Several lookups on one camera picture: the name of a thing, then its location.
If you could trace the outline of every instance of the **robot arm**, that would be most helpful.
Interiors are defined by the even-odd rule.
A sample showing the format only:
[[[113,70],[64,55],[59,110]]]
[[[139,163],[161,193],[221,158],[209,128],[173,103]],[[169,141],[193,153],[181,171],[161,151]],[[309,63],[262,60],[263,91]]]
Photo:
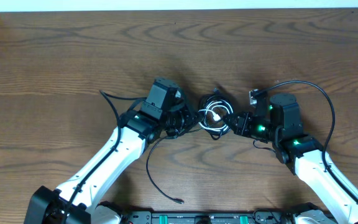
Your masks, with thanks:
[[[41,186],[33,194],[24,223],[60,223],[65,216],[66,223],[91,223],[91,215],[102,196],[162,131],[166,131],[167,138],[177,138],[202,119],[182,90],[164,78],[155,79],[139,111],[133,110],[134,107],[120,116],[119,126],[107,143],[80,171],[54,191]]]
[[[69,201],[82,178],[111,150],[117,141],[117,129],[114,130],[100,151],[80,171],[56,188],[60,191],[61,199]],[[121,131],[122,137],[117,149],[93,172],[73,201],[74,206],[79,206],[81,203],[85,205],[85,211],[90,215],[93,214],[102,196],[117,177],[129,164],[138,159],[146,148],[146,141],[139,137],[139,133],[127,127],[122,128]]]
[[[251,112],[230,114],[225,116],[223,121],[234,131],[234,134],[265,143],[272,142],[277,159],[285,164],[293,175],[297,175],[314,190],[338,223],[357,223],[358,203],[327,171],[322,161],[323,146],[313,136],[303,132],[303,123],[295,96],[288,93],[273,95],[268,106],[266,92],[258,96],[255,94],[257,91],[250,92],[251,105],[256,107],[254,114]],[[265,119],[268,111],[270,119]],[[357,188],[333,164],[328,153],[324,153],[330,171],[346,186],[352,196],[358,198]],[[317,223],[317,219],[313,216],[303,215],[298,215],[294,221]]]
[[[338,223],[357,223],[358,204],[335,182],[321,162],[321,151],[314,150],[295,159],[295,173],[313,189]],[[342,174],[326,153],[331,170],[358,197],[358,189]]]

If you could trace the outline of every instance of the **white wall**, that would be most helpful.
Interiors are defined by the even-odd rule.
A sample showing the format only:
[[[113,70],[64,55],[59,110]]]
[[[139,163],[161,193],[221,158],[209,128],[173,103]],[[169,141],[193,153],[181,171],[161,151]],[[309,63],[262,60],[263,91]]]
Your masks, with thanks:
[[[358,0],[0,0],[0,12],[358,7]]]

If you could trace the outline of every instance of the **cable plug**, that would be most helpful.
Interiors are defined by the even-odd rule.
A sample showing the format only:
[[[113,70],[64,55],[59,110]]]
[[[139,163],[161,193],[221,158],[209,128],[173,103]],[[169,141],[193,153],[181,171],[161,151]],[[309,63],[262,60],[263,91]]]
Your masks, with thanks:
[[[181,204],[181,205],[183,205],[183,204],[185,203],[184,200],[179,199],[179,198],[171,198],[171,200],[173,200],[174,202],[179,203],[179,204]]]
[[[213,114],[213,119],[214,119],[214,121],[220,121],[221,117],[217,113],[214,113]]]

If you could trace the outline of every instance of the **green connector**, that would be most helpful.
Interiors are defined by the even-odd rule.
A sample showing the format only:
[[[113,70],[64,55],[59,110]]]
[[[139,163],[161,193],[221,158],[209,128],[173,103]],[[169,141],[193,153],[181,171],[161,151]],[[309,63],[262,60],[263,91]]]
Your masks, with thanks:
[[[160,224],[168,224],[168,215],[160,215]]]
[[[248,217],[240,216],[240,224],[248,224]]]

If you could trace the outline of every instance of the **wood grain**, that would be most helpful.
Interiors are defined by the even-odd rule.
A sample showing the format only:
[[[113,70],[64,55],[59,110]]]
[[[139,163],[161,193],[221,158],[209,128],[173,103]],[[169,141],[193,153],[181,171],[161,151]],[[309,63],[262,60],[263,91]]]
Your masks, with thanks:
[[[22,223],[35,190],[67,180],[107,140],[116,124],[99,89],[145,96],[158,76],[194,101],[218,87],[237,110],[250,109],[251,89],[317,83],[337,114],[329,153],[358,187],[358,9],[0,13],[0,223]],[[323,96],[302,85],[278,91],[296,94],[307,131],[324,141]],[[232,134],[163,141],[150,172],[185,204],[153,188],[145,155],[104,199],[154,210],[324,208],[270,152]]]

